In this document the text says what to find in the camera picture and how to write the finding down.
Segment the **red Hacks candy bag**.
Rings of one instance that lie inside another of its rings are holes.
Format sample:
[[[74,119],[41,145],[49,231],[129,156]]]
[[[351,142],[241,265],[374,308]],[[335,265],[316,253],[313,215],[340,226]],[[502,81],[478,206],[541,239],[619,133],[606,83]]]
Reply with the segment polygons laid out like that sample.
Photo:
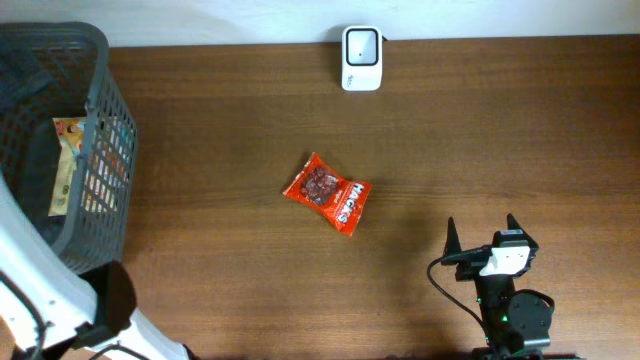
[[[371,190],[370,183],[343,178],[312,153],[283,195],[317,211],[336,230],[352,236]]]

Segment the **yellow snack bag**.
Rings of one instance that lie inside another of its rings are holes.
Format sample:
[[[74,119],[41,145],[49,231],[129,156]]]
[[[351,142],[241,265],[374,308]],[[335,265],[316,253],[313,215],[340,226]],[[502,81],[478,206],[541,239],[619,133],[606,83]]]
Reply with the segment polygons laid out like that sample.
[[[76,157],[82,150],[86,118],[54,118],[53,122],[61,151],[48,216],[58,217],[67,214],[72,179],[77,168]]]

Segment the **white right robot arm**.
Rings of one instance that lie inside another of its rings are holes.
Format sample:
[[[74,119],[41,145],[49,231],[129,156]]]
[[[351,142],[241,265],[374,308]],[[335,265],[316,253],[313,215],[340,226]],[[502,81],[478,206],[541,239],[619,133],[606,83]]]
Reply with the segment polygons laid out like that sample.
[[[554,300],[538,291],[517,290],[514,281],[530,270],[539,250],[515,217],[494,233],[492,243],[461,248],[455,222],[448,220],[443,256],[437,261],[456,268],[458,282],[471,281],[476,289],[479,322],[486,346],[471,351],[473,359],[541,359],[551,343],[549,335]]]

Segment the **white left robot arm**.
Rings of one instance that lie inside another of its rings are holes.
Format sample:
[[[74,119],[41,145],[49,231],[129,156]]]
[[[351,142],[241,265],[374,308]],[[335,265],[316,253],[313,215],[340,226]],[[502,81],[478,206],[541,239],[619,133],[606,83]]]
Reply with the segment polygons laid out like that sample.
[[[1,187],[1,317],[15,359],[60,359],[86,349],[94,359],[190,360],[138,308],[133,283],[113,261],[77,275],[65,266]]]

